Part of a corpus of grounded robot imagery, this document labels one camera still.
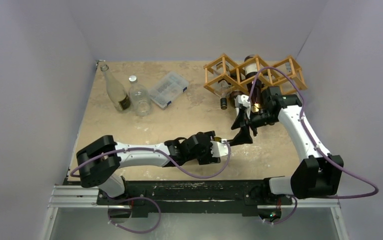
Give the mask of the clear squat glass bottle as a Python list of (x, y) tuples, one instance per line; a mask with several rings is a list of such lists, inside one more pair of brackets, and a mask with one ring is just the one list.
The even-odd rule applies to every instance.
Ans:
[(129, 88), (129, 97), (133, 110), (137, 116), (144, 117), (152, 112), (152, 101), (146, 87), (138, 83), (136, 75), (128, 78), (131, 87)]

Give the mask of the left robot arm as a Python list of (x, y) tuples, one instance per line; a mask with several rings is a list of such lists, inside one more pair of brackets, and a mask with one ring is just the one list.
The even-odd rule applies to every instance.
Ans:
[(115, 172), (121, 168), (154, 166), (177, 167), (186, 175), (198, 175), (182, 168), (188, 161), (199, 165), (220, 163), (229, 157), (231, 148), (225, 139), (217, 139), (214, 131), (198, 132), (152, 145), (116, 142), (112, 135), (104, 135), (76, 153), (77, 167), (70, 176), (78, 177), (83, 188), (98, 187), (115, 204), (124, 204), (129, 197), (126, 180)]

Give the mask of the clear tall glass bottle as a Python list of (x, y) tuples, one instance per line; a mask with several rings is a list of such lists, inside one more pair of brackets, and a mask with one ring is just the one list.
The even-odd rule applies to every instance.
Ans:
[(115, 78), (107, 64), (101, 64), (100, 71), (105, 79), (107, 95), (115, 109), (120, 113), (128, 111), (131, 101), (124, 85)]

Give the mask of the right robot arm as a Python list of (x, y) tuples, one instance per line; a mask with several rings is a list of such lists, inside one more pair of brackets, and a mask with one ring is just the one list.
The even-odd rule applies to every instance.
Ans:
[(296, 94), (283, 95), (279, 87), (268, 87), (261, 93), (264, 109), (255, 113), (247, 95), (235, 97), (237, 116), (231, 129), (239, 129), (231, 146), (251, 144), (258, 128), (281, 123), (296, 149), (300, 164), (291, 176), (265, 178), (260, 190), (261, 199), (268, 204), (280, 195), (298, 199), (324, 198), (337, 193), (341, 168), (340, 155), (332, 155), (321, 143), (310, 124), (305, 123), (303, 104)]

